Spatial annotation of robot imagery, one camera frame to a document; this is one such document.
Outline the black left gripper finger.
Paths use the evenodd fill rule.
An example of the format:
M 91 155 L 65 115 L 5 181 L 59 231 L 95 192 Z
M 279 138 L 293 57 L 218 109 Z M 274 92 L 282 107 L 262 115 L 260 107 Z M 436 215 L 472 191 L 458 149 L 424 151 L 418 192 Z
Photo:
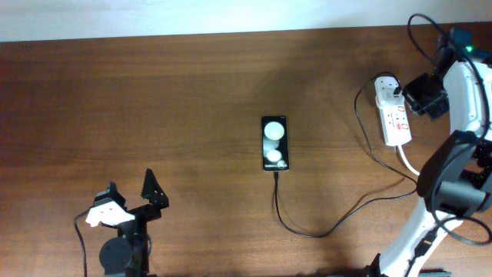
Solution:
M 145 179 L 141 190 L 141 197 L 147 199 L 157 209 L 169 207 L 169 200 L 151 169 L 146 169 Z
M 94 206 L 103 205 L 107 202 L 115 202 L 119 207 L 126 210 L 125 198 L 118 192 L 115 182 L 109 182 L 106 190 L 99 192 L 94 199 Z

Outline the white power strip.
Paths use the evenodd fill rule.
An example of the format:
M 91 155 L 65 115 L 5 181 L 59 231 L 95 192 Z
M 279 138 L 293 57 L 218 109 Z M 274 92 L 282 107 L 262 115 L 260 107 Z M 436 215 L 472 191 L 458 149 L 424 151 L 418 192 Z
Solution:
M 402 146 L 411 140 L 410 125 L 403 103 L 377 103 L 384 142 L 387 146 Z

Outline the black smartphone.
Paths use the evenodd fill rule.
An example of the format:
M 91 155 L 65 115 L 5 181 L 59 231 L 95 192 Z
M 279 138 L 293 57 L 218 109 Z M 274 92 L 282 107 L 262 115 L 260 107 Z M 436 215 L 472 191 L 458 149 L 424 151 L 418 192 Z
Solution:
M 288 127 L 285 116 L 261 118 L 262 168 L 266 172 L 285 172 L 290 168 Z

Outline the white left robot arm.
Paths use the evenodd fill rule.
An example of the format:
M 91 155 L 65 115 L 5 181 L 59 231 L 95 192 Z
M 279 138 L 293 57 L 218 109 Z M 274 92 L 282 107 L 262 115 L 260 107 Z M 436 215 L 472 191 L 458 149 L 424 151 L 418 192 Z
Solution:
M 149 276 L 151 236 L 147 224 L 161 218 L 161 210 L 169 206 L 168 197 L 151 169 L 145 171 L 141 197 L 148 203 L 127 209 L 125 198 L 114 182 L 95 196 L 86 222 L 96 227 L 117 230 L 117 236 L 109 239 L 99 252 L 99 262 L 105 276 Z

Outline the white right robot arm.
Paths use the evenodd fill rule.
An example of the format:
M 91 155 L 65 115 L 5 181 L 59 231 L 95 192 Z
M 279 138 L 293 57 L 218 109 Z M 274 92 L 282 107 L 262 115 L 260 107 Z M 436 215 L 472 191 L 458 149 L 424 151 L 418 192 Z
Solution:
M 405 108 L 437 119 L 450 116 L 450 135 L 419 171 L 417 206 L 392 245 L 367 267 L 369 276 L 417 276 L 446 236 L 491 206 L 491 53 L 476 49 L 471 33 L 452 28 L 437 43 L 432 73 L 406 86 L 385 88 L 376 103 L 386 135 L 407 132 Z

